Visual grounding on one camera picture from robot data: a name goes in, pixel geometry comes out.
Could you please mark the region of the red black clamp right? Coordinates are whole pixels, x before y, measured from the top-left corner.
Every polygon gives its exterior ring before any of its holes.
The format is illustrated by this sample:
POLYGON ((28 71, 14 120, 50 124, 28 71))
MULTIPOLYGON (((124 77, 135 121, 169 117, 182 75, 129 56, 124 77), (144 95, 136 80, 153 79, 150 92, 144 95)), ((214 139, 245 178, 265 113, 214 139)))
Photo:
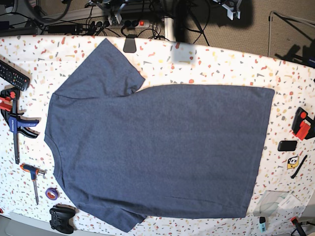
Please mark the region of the red black clamp right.
POLYGON ((308 140, 315 137, 315 119, 311 119, 308 113, 301 107, 296 110, 292 133, 295 137, 302 140, 308 140))

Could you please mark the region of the yellow cartoon sticker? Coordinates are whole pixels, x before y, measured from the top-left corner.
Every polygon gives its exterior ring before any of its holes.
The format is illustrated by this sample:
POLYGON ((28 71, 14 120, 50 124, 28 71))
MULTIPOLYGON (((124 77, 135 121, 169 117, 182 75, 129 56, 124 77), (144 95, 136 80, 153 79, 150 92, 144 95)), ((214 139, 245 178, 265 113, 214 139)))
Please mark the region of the yellow cartoon sticker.
POLYGON ((288 159, 287 161, 287 169, 294 169, 299 165, 299 156, 294 156, 288 159))

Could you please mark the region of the purple tape roll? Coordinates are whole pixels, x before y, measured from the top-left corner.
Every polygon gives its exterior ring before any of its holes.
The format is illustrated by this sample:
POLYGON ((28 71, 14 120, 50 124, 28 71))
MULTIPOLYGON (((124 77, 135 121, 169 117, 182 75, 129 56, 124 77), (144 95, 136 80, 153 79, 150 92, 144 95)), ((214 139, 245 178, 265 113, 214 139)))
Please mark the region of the purple tape roll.
POLYGON ((55 201, 60 197, 60 194, 56 188, 47 188, 45 191, 45 195, 48 199, 55 201))

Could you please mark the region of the black TV remote control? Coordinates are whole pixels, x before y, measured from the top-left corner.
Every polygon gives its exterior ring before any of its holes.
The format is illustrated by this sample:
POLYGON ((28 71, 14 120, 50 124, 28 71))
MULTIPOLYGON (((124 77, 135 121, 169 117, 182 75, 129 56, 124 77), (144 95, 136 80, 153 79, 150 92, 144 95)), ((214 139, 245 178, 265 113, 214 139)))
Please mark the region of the black TV remote control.
POLYGON ((18 88, 20 91, 26 91, 30 85, 30 78, 4 61, 0 61, 0 77, 18 88))

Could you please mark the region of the black game controller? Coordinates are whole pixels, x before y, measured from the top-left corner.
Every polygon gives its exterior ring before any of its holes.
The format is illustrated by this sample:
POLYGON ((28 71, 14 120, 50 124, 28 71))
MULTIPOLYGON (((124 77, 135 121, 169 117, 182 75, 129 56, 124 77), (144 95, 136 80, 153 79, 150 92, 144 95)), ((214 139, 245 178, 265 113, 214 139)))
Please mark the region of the black game controller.
POLYGON ((76 214, 76 211, 72 208, 63 206, 53 206, 49 213, 51 220, 49 221, 52 230, 57 230, 62 234, 72 234, 74 227, 70 225, 69 221, 76 214))

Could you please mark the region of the black table clip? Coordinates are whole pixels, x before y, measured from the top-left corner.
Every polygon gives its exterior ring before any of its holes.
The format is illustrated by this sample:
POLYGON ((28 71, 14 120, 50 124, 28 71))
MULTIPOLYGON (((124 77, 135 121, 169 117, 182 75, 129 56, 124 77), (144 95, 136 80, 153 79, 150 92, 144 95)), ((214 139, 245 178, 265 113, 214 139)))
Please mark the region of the black table clip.
POLYGON ((129 34, 126 36, 123 52, 124 53, 135 53, 136 52, 136 43, 135 38, 137 37, 136 34, 129 34))

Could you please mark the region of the white table leg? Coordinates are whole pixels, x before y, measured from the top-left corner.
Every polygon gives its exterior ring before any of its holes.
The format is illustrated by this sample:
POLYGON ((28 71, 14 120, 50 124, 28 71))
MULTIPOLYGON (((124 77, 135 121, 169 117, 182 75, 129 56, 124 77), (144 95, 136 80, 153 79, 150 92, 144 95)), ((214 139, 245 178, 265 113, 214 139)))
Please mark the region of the white table leg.
POLYGON ((176 37, 174 36, 174 20, 170 17, 164 18, 164 36, 169 41, 176 41, 176 37))

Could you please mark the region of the black pen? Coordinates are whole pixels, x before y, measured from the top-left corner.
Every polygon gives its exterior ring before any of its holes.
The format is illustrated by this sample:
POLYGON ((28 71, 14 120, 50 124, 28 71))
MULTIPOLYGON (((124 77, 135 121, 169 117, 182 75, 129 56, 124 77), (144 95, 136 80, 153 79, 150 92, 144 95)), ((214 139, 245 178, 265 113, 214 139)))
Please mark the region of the black pen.
POLYGON ((302 165, 304 164, 305 160, 307 159, 307 157, 308 157, 307 155, 305 155, 305 156, 303 157, 303 159, 302 159, 300 165, 298 166, 297 170, 296 170, 295 173, 291 176, 291 179, 294 179, 294 178, 297 176, 297 174, 299 173, 299 171, 300 171, 302 165))

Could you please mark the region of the white power strip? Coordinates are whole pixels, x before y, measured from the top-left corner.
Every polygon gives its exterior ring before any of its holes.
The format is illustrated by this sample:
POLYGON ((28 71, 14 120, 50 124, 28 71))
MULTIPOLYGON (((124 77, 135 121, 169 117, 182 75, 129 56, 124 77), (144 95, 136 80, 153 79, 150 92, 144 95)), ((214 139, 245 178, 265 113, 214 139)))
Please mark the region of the white power strip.
POLYGON ((100 25, 102 23, 102 26, 106 28, 122 28, 126 27, 128 29, 133 29, 133 28, 141 28, 141 29, 148 29, 150 27, 150 21, 148 20, 122 20, 120 23, 117 22, 110 22, 108 20, 104 21, 97 21, 96 24, 100 25))

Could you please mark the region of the small black case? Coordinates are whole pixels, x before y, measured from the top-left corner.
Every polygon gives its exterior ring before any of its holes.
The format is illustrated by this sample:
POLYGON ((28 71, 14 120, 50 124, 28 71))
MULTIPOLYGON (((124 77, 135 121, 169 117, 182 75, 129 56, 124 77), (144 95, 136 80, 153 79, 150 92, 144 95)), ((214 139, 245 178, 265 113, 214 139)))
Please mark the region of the small black case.
POLYGON ((297 141, 280 141, 278 151, 295 151, 296 147, 297 141))

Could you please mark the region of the blue grey T-shirt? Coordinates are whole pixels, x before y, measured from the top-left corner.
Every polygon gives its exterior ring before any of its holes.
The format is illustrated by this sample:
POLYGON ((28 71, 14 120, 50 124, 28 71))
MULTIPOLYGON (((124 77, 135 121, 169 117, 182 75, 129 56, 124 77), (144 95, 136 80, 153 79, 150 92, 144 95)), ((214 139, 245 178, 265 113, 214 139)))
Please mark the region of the blue grey T-shirt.
POLYGON ((274 90, 144 81, 104 40, 52 94, 44 140, 65 194, 124 232, 148 216, 245 217, 274 90))

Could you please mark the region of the orange black tool bottom right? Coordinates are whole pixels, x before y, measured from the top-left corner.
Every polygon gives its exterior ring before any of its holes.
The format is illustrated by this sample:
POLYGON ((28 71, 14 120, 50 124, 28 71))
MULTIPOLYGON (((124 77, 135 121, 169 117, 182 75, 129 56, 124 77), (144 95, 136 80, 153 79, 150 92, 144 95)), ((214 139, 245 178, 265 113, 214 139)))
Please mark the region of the orange black tool bottom right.
POLYGON ((299 221, 298 221, 298 219, 296 217, 292 217, 290 219, 290 221, 293 224, 293 226, 295 227, 293 232, 290 233, 291 236, 293 236, 294 233, 298 233, 299 236, 306 236, 306 233, 303 230, 302 225, 299 223, 299 221))

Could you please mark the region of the white paper card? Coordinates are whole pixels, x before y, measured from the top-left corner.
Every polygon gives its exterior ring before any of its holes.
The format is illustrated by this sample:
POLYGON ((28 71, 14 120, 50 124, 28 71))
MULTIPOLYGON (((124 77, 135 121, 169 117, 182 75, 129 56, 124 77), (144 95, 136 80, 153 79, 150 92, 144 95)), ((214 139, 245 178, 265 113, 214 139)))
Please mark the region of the white paper card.
POLYGON ((300 205, 300 200, 293 194, 288 194, 279 204, 278 207, 281 209, 294 209, 300 205))

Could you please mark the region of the clear plastic bag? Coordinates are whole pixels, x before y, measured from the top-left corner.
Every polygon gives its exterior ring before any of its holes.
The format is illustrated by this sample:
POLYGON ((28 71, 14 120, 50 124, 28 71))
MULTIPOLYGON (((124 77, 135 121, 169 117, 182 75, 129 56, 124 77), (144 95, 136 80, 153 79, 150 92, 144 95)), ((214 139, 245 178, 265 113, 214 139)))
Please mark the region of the clear plastic bag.
POLYGON ((275 217, 282 202, 289 192, 285 191, 265 191, 256 205, 253 215, 259 217, 275 217))

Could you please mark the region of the light blue highlighter marker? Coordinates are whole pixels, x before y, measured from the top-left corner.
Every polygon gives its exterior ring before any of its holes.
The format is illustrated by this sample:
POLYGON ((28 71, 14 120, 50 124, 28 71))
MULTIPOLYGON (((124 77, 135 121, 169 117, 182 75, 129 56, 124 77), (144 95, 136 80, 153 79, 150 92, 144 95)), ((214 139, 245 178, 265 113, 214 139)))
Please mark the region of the light blue highlighter marker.
POLYGON ((259 218, 259 228, 261 233, 266 232, 266 219, 263 216, 259 218))

